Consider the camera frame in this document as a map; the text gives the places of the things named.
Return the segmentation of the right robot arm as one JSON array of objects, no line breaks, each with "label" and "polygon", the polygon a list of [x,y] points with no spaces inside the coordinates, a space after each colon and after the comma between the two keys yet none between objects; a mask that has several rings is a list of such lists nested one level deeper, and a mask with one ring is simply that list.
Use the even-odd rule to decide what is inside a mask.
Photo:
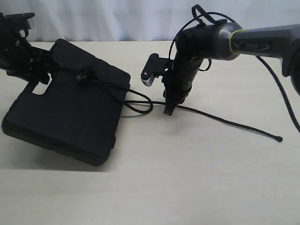
[{"label": "right robot arm", "polygon": [[185,100],[204,59],[230,61],[241,54],[281,59],[282,75],[300,91],[300,26],[298,24],[244,30],[235,22],[219,21],[180,31],[176,54],[165,77],[164,113],[172,115]]}]

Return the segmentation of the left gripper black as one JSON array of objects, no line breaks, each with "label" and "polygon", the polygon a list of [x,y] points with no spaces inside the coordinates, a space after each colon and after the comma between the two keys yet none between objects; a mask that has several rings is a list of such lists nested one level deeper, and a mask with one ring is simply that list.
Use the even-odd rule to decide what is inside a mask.
[{"label": "left gripper black", "polygon": [[9,76],[47,85],[50,81],[49,74],[56,67],[53,52],[34,47],[28,41],[20,42],[15,49],[14,66],[9,70]]}]

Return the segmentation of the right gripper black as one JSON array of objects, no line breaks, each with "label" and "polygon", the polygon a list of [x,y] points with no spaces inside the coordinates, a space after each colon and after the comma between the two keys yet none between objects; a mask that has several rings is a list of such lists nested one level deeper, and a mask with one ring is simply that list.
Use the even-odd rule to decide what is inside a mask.
[{"label": "right gripper black", "polygon": [[192,82],[198,73],[199,58],[175,58],[171,71],[163,78],[165,86],[164,114],[172,115],[175,108],[185,101]]}]

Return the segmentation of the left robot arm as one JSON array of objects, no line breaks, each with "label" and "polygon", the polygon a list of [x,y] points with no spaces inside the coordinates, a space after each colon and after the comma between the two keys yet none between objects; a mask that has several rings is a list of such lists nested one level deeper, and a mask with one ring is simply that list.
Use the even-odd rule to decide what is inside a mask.
[{"label": "left robot arm", "polygon": [[48,84],[58,64],[51,51],[33,47],[27,36],[34,13],[0,14],[0,68],[8,76]]}]

